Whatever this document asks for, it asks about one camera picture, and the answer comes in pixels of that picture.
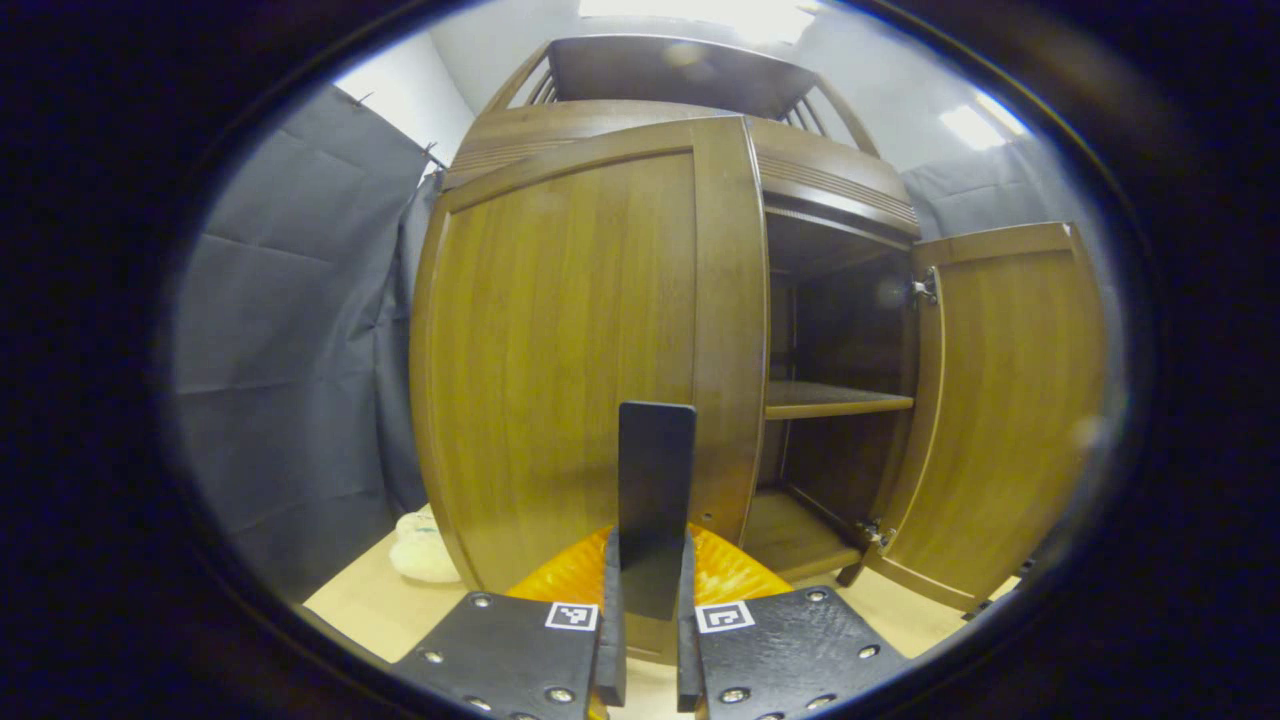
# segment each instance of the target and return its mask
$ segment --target wooden cabinet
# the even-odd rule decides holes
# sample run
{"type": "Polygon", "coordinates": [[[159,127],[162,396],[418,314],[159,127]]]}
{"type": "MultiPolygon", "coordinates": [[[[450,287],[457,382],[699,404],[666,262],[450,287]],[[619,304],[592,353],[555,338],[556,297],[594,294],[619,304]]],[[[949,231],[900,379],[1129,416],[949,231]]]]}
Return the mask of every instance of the wooden cabinet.
{"type": "Polygon", "coordinates": [[[614,521],[617,407],[648,400],[698,409],[690,521],[788,580],[865,561],[977,606],[1064,507],[1101,395],[1074,231],[919,245],[852,113],[814,113],[822,78],[617,42],[535,53],[476,118],[431,218],[413,419],[463,579],[506,591],[614,521]],[[621,60],[579,67],[602,53],[621,60]],[[703,76],[672,58],[776,92],[691,105],[703,76]],[[627,95],[604,97],[609,82],[627,95]],[[937,305],[908,291],[929,268],[937,305]],[[874,519],[884,546],[868,546],[874,519]]]}
{"type": "Polygon", "coordinates": [[[759,450],[764,222],[740,117],[573,143],[438,201],[411,328],[428,497],[504,591],[617,518],[617,409],[698,407],[699,520],[735,542],[759,450]]]}

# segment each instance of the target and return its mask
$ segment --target wood grain panel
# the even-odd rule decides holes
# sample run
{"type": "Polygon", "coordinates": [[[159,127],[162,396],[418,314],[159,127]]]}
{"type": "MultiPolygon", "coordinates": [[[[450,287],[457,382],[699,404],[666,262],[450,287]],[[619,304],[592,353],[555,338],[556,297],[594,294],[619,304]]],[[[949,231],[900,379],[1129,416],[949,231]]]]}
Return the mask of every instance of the wood grain panel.
{"type": "MultiPolygon", "coordinates": [[[[767,319],[760,195],[744,147],[739,118],[652,126],[442,196],[419,268],[411,393],[428,495],[470,587],[502,592],[616,521],[625,400],[696,405],[712,461],[695,483],[712,483],[712,498],[750,492],[767,319]],[[748,220],[726,218],[744,208],[748,220]],[[754,251],[735,260],[727,240],[744,247],[753,217],[754,251]],[[745,292],[700,295],[744,281],[745,292]],[[701,395],[699,354],[710,359],[701,395]],[[727,372],[709,377],[714,364],[727,372]]],[[[746,512],[735,523],[732,503],[704,505],[728,527],[746,512]]]]}
{"type": "Polygon", "coordinates": [[[643,100],[566,101],[481,113],[458,146],[444,188],[577,140],[723,114],[712,108],[643,100]]]}
{"type": "Polygon", "coordinates": [[[924,263],[938,268],[940,304],[920,306],[915,420],[882,525],[897,533],[870,561],[969,610],[1030,555],[1074,488],[1082,428],[1101,402],[1102,316],[1070,225],[952,238],[919,252],[924,263]]]}
{"type": "Polygon", "coordinates": [[[769,265],[760,178],[742,118],[694,120],[698,287],[691,519],[742,541],[760,461],[769,368],[769,265]],[[741,132],[721,128],[736,126],[741,132]]]}
{"type": "MultiPolygon", "coordinates": [[[[562,101],[481,113],[458,147],[444,188],[572,141],[721,115],[723,110],[712,108],[644,100],[562,101]]],[[[890,242],[919,237],[906,187],[888,163],[773,120],[751,118],[749,131],[765,191],[822,205],[833,218],[865,218],[891,234],[890,242]]]]}

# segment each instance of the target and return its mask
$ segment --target cabinet door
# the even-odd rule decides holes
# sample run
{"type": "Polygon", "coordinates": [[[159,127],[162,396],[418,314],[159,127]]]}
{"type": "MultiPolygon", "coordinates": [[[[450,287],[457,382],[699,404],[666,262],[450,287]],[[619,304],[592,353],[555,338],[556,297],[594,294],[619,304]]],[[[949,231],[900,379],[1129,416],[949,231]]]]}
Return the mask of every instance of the cabinet door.
{"type": "Polygon", "coordinates": [[[1089,260],[1073,225],[924,243],[936,305],[919,301],[915,410],[882,501],[887,547],[867,565],[972,610],[1025,561],[1078,479],[1103,379],[1089,260]]]}
{"type": "Polygon", "coordinates": [[[768,273],[742,118],[557,147],[440,197],[411,327],[428,497],[472,588],[617,521],[618,405],[698,409],[691,519],[737,542],[768,273]]]}

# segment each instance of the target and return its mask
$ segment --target cabinet top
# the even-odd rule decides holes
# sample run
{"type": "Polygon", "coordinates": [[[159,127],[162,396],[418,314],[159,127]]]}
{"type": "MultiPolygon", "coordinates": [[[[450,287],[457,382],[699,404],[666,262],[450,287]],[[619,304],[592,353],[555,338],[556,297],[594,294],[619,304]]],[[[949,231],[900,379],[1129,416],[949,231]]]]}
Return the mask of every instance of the cabinet top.
{"type": "Polygon", "coordinates": [[[657,100],[774,119],[818,82],[777,58],[682,37],[568,37],[547,55],[559,101],[657,100]]]}

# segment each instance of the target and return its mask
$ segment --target open cabinet door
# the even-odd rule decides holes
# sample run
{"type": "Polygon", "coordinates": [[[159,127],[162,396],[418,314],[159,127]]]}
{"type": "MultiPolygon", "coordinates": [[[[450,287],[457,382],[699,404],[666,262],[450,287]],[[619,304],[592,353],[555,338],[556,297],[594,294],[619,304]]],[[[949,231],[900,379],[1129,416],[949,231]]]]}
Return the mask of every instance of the open cabinet door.
{"type": "Polygon", "coordinates": [[[919,379],[905,456],[865,565],[973,610],[1030,556],[1076,482],[1102,395],[1103,328],[1074,225],[913,250],[919,379]]]}

